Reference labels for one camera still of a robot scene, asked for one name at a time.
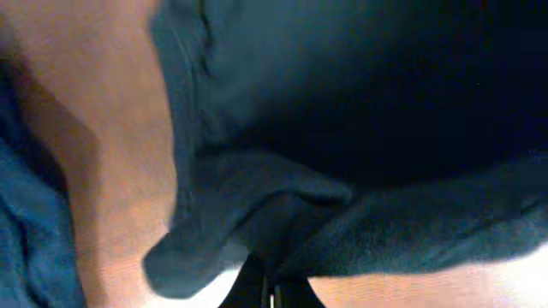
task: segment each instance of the fabric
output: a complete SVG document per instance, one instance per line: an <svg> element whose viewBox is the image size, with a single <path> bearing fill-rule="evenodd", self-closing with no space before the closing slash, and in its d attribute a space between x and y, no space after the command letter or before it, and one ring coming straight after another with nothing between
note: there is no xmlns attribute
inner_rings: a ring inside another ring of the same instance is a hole
<svg viewBox="0 0 548 308"><path fill-rule="evenodd" d="M275 285L533 251L542 5L499 6L512 17L495 25L483 1L164 1L151 31L178 196L151 286L190 297L249 253Z"/></svg>
<svg viewBox="0 0 548 308"><path fill-rule="evenodd" d="M80 308L63 177L19 117L0 68L0 306Z"/></svg>

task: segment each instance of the brown surface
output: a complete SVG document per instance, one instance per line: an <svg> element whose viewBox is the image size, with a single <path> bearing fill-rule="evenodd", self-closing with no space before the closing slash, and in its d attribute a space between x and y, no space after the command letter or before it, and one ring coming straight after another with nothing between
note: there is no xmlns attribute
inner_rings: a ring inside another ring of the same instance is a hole
<svg viewBox="0 0 548 308"><path fill-rule="evenodd" d="M27 119L68 177L91 307L169 302L152 295L140 267L166 232L175 195L164 83L146 32L153 2L0 0L33 72L23 85ZM512 264L313 286L332 307L548 307L547 261L540 252Z"/></svg>

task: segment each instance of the table surface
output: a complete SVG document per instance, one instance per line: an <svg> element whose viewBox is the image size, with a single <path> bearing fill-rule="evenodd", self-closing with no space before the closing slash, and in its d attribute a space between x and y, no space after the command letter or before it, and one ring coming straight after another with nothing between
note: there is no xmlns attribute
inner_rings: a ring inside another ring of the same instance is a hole
<svg viewBox="0 0 548 308"><path fill-rule="evenodd" d="M164 82L146 30L155 5L0 0L31 72L25 116L68 177L90 307L207 307L223 293L214 287L205 304L161 299L140 266L175 196ZM432 275L312 280L328 307L548 307L547 282L548 249Z"/></svg>

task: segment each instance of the garment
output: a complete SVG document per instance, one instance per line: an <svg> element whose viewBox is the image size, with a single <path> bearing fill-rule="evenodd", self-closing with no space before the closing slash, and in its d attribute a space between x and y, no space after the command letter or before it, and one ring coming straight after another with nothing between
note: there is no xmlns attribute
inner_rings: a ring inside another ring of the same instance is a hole
<svg viewBox="0 0 548 308"><path fill-rule="evenodd" d="M249 253L275 285L545 242L548 36L542 9L503 9L495 25L481 1L164 1L178 195L151 286L190 297Z"/></svg>
<svg viewBox="0 0 548 308"><path fill-rule="evenodd" d="M85 307L63 176L23 125L0 64L0 306Z"/></svg>

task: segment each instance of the crumpled fabric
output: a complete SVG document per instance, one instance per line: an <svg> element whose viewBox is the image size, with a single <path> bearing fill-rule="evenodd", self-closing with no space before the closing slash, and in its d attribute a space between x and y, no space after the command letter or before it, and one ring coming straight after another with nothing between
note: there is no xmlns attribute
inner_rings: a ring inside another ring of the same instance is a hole
<svg viewBox="0 0 548 308"><path fill-rule="evenodd" d="M540 8L493 6L164 1L178 194L152 288L191 297L250 253L276 285L546 242L548 33Z"/></svg>
<svg viewBox="0 0 548 308"><path fill-rule="evenodd" d="M0 306L86 307L63 175L21 121L0 68Z"/></svg>

